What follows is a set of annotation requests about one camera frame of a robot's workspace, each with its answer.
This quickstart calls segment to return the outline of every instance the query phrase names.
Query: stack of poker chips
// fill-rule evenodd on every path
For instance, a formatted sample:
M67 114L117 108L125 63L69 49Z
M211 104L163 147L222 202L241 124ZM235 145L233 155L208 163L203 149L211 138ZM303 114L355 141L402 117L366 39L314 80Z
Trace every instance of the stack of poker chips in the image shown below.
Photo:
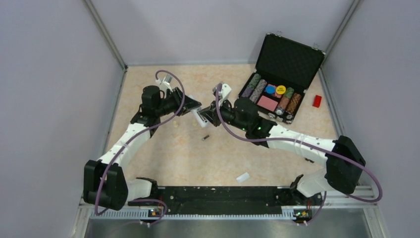
M293 114L296 110L296 107L299 104L299 101L301 100L301 97L302 96L300 94L297 94L297 93L293 94L293 97L292 99L290 99L290 103L286 108L286 112Z
M258 98L260 97L261 93L264 91L265 86L267 85L267 81L264 79L261 79L257 86L255 87L255 90L252 92L250 99L253 103L256 103Z
M286 92L283 94L283 97L281 98L280 103L277 105L277 108L275 110L275 113L277 115L283 115L284 110L287 104L289 104L290 98L292 97L294 91L295 90L293 88L286 89Z
M261 75L259 75L257 73L254 74L250 83L247 85L244 92L242 93L241 97L245 97L245 98L250 97L250 95L252 94L252 92L254 91L254 89L256 88L256 86L257 86L257 84L260 80L261 80Z

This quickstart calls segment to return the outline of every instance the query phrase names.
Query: open case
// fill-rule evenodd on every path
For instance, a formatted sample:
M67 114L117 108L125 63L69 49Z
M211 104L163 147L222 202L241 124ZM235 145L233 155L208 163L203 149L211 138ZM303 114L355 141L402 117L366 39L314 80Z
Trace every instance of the open case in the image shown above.
M250 97L262 113L269 115L271 118L276 118L277 121L291 124L307 89L324 60L324 56L325 53L321 50L268 33L262 44L255 71L245 83L239 97ZM255 88L252 89L253 78L258 80L257 87L261 83L261 93L258 93ZM279 92L279 94L277 92L268 93L266 91L267 86L273 86L282 92ZM287 92L285 90L289 88L292 88L293 91ZM247 95L249 94L247 90L252 90L253 94ZM282 104L286 106L283 106L281 114L276 113L279 103L283 98L286 98L286 95L290 96L289 101L284 99Z

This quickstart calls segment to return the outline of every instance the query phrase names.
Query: case lid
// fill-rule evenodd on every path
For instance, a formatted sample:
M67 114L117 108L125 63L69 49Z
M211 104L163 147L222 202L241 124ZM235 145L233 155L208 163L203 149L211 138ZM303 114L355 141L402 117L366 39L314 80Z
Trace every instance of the case lid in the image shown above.
M324 56L321 50L269 33L265 36L255 68L257 72L307 89Z

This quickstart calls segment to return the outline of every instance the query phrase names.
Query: blue disc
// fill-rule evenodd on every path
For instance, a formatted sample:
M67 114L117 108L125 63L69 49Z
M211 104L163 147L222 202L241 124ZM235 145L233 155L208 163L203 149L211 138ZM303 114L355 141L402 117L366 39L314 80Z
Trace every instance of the blue disc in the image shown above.
M265 88L265 91L266 91L267 93L269 93L269 94L273 94L273 93L275 92L275 87L273 87L273 86L267 86L267 87Z

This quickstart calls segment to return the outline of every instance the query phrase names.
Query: beige table surface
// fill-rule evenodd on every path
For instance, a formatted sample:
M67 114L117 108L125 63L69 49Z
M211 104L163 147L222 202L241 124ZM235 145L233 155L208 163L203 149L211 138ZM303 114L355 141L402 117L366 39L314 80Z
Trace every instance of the beige table surface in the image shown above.
M155 84L155 72L166 69L177 75L184 84L186 94L207 107L213 100L212 88L219 82L232 88L229 100L233 104L241 88L254 70L253 64L233 65L172 65L129 67L121 98L109 138L110 148L124 133L141 103L142 89ZM315 95L322 96L320 108L312 107ZM188 186L239 186L239 185L290 185L296 176L312 173L320 168L304 158L287 151L267 149L240 141L228 134L222 126L194 125L194 117L187 114L175 117L160 126L154 136L136 153L124 171L126 179L147 177L159 185ZM336 138L331 117L316 76L288 129L321 138ZM232 130L240 136L245 133ZM238 183L236 178L248 172L250 178Z

